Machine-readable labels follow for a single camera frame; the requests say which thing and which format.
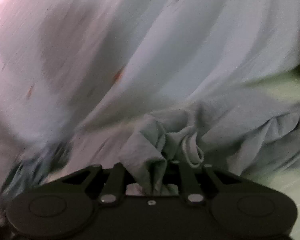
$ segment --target metal bolt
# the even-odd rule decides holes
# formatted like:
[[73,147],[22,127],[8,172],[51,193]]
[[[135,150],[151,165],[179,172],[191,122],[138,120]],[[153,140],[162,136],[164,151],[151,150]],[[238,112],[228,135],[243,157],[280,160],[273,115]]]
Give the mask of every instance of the metal bolt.
[[201,194],[190,194],[188,196],[188,200],[192,203],[201,202],[203,199],[204,199],[204,197]]
[[157,202],[155,200],[149,200],[148,205],[149,206],[154,206]]
[[114,201],[117,200],[116,196],[115,195],[112,195],[112,194],[105,194],[103,196],[100,197],[100,200],[103,202],[103,203],[113,203]]

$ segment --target wrinkled cloth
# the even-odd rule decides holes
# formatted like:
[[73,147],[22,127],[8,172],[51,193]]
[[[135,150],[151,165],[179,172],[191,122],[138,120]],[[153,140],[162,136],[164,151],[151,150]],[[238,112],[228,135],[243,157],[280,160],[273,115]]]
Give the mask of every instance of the wrinkled cloth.
[[59,143],[23,152],[1,186],[0,196],[11,200],[23,191],[42,184],[49,173],[65,166],[70,148],[69,143]]
[[0,121],[56,143],[292,69],[299,36],[300,0],[0,0]]
[[111,168],[121,162],[144,194],[157,195],[167,191],[162,177],[171,161],[211,164],[253,178],[300,160],[300,103],[235,90],[77,134],[73,144],[69,162],[53,179],[91,164]]

